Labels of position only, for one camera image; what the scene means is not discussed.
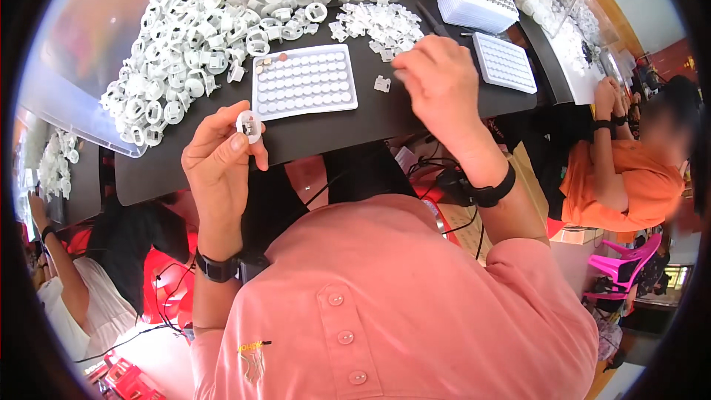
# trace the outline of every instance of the chair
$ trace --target chair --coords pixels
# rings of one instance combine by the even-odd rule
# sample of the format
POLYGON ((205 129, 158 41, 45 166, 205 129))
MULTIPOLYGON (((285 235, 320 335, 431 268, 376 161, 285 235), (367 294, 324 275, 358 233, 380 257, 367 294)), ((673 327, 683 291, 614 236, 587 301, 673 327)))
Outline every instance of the chair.
POLYGON ((637 276, 644 265, 649 261, 652 255, 657 252, 659 246, 662 244, 662 235, 654 234, 649 237, 649 240, 637 249, 626 249, 617 244, 611 243, 609 241, 603 240, 603 243, 610 246, 613 250, 620 254, 620 258, 609 258, 607 256, 591 255, 588 263, 591 266, 598 268, 602 273, 609 276, 612 279, 612 291, 610 293, 591 293, 586 292, 587 298, 602 298, 606 300, 623 300, 627 298, 627 294, 631 289, 634 278, 637 276), (621 282, 619 280, 619 268, 625 263, 631 263, 639 260, 637 266, 634 268, 632 275, 629 280, 621 282))

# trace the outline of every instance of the black watch strap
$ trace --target black watch strap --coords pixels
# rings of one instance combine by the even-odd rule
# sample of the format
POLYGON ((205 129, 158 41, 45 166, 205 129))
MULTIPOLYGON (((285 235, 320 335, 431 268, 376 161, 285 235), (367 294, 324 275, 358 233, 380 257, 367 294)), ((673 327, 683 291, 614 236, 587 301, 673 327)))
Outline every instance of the black watch strap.
POLYGON ((227 261, 213 261, 206 256, 200 255, 199 250, 195 250, 195 261, 197 261, 203 275, 215 283, 226 283, 235 278, 240 271, 240 260, 237 255, 227 261))
POLYGON ((616 126, 622 127, 625 125, 629 120, 627 119, 627 116, 612 116, 610 118, 610 121, 613 122, 616 126))
POLYGON ((599 130, 599 129, 609 129, 610 132, 617 127, 617 124, 612 122, 611 120, 594 120, 592 123, 592 130, 599 130))
POLYGON ((511 192, 515 182, 516 170, 514 170, 511 163, 509 163, 508 172, 498 186, 489 186, 481 189, 473 187, 474 191, 471 193, 471 197, 479 207, 483 207, 484 209, 495 207, 500 200, 511 192))
POLYGON ((44 228, 44 230, 42 230, 42 235, 41 235, 42 244, 45 244, 45 240, 47 239, 47 235, 49 235, 49 234, 57 235, 57 232, 54 230, 54 227, 47 226, 44 228))

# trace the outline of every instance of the orange t-shirt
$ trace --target orange t-shirt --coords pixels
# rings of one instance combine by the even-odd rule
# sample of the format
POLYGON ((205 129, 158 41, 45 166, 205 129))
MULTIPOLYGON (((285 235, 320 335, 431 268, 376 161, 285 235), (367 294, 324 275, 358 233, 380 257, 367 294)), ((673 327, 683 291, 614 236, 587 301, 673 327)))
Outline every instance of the orange t-shirt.
POLYGON ((612 160, 615 173, 622 174, 624 181, 627 214, 596 200, 590 143, 580 141, 570 151, 560 185, 566 197, 562 221, 609 231, 636 231, 661 224, 676 209, 684 190, 679 170, 657 162, 638 140, 613 140, 612 160))

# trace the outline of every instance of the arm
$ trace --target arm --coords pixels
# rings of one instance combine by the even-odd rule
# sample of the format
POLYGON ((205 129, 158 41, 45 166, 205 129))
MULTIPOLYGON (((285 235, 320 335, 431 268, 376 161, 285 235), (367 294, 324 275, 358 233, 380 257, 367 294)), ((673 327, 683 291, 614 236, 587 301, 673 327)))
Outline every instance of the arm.
MULTIPOLYGON (((611 82, 611 79, 605 78, 600 81, 595 90, 595 120, 610 120, 615 102, 615 90, 611 82)), ((594 138, 591 156, 594 164, 595 198, 609 209, 626 211, 629 201, 622 175, 615 173, 610 130, 595 130, 594 138)))
MULTIPOLYGON (((226 261, 242 250, 240 224, 247 206, 249 156, 255 157, 261 170, 268 168, 262 140, 250 145, 235 129, 237 117, 249 108, 250 103, 242 101, 208 116, 183 151, 183 170, 200 217, 198 250, 213 261, 226 261)), ((239 288, 236 279, 215 283, 198 268, 193 293, 196 336, 224 330, 239 288)))
POLYGON ((627 294, 627 298, 624 300, 624 304, 626 307, 626 311, 629 312, 632 310, 632 306, 634 304, 634 300, 637 298, 637 285, 635 284, 629 289, 629 293, 627 294))
MULTIPOLYGON (((466 47, 427 36, 393 60, 413 111, 458 159, 475 187, 498 186, 508 163, 478 114, 478 73, 466 47)), ((494 244, 511 238, 548 244, 545 226, 518 182, 496 207, 479 209, 494 244)))
MULTIPOLYGON (((37 230, 42 232, 49 225, 49 220, 45 216, 44 202, 36 195, 31 195, 29 199, 32 218, 37 230)), ((74 263, 72 263, 69 253, 67 253, 54 234, 47 235, 45 247, 54 262, 56 274, 59 280, 62 281, 62 301, 72 318, 80 327, 84 328, 87 311, 89 310, 89 289, 87 289, 82 276, 74 266, 74 263)))

